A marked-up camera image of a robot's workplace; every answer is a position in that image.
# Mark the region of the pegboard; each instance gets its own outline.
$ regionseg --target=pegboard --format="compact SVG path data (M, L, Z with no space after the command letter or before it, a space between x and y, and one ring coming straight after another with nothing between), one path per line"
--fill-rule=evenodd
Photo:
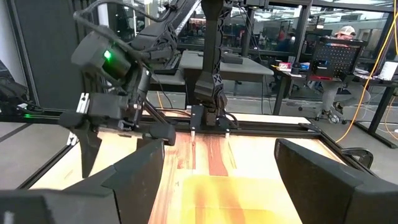
M310 73L328 78L352 74L366 44L360 40L320 39L310 61Z

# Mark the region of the baseball cap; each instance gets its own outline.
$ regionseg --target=baseball cap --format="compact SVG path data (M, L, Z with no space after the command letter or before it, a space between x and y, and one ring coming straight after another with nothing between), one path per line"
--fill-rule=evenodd
M344 35L350 35L350 36L355 36L355 29L352 26L344 26L342 27L335 35L337 34L344 34Z

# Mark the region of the concrete floor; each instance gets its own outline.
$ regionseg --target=concrete floor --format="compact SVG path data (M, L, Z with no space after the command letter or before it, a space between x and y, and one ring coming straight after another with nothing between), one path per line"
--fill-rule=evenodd
M174 108L183 108L185 96L181 94L168 93ZM149 100L159 106L157 93L151 92ZM160 99L164 107L169 107L169 103L163 94ZM298 111L298 105L304 104L303 111ZM263 113L270 114L274 106L274 100L266 98L263 101ZM281 115L307 116L313 117L314 110L311 107L319 106L319 103L302 102L294 100L284 101ZM261 114L261 101L259 98L250 97L228 97L227 110L230 112L256 113ZM355 108L347 108L345 114L351 116ZM397 108L392 108L388 119L390 123L398 123ZM358 116L363 116L363 121L370 121L373 112L361 110ZM322 128L333 139L339 139L348 128L348 125L330 124L328 121L321 120L317 125ZM398 124L389 125L389 129L398 129ZM380 125L380 134L385 135L391 141L398 143L390 134L386 133L384 123ZM44 165L65 145L68 131L57 125L0 123L0 189L14 189L24 180L31 176L37 169ZM389 149L387 146L368 136L362 130L353 127L346 138L340 142L342 147L364 147L374 154L372 170L381 178L398 184L398 150Z

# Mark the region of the desk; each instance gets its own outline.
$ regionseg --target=desk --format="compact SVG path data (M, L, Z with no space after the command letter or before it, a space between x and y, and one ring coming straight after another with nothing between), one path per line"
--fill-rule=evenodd
M187 103L189 103L189 105L198 104L194 96L194 90L195 84L202 71L203 57L199 56L199 54L202 53L203 52L186 50L183 52L180 61L180 68L184 71L185 82L187 84ZM271 69L249 58L243 58L242 65L220 62L220 75L224 80L263 83L265 75L273 74L274 72Z
M281 76L280 87L279 87L278 94L276 97L274 113L273 113L273 115L279 115L280 107L282 105L282 100L285 96L287 83L291 82L291 80L295 80L295 79L303 80L303 79L305 79L306 75L291 75L289 72L281 72L277 68L274 68L274 67L271 67L271 69L273 69L274 72L278 72L279 75ZM365 84L366 79L356 77L354 79L354 82ZM378 133L376 133L376 130L377 130L377 127L380 124L381 118L383 117L384 112L386 111L386 108L392 98L392 94L394 93L395 88L398 87L398 84L394 83L394 82L390 82L390 81L371 80L369 82L369 85L383 86L386 88L386 90L384 90L383 97L380 100L379 106L377 107L376 113L373 116L373 119L371 121L369 128L365 127L358 121L355 121L354 125L357 126L359 129L362 129L364 132L368 133L369 135L371 135L378 141L387 145L391 149L397 149L398 146L396 144L390 142L386 138L384 138L381 135L379 135Z
M283 116L235 116L246 121L309 122ZM136 150L136 138L110 133L99 136L103 143L91 175ZM288 140L342 162L317 139ZM177 133L176 145L165 148L162 179L149 223L301 223L280 178L274 144L275 138L270 137L197 134L192 141L189 133ZM31 189L62 190L81 181L80 158L76 145Z

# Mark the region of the green led light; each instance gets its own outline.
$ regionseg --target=green led light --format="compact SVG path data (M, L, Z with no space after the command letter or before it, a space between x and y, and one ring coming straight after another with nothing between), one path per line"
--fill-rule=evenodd
M104 57L107 59L107 60L109 60L109 59L111 59L111 52L109 52L108 50L104 53Z

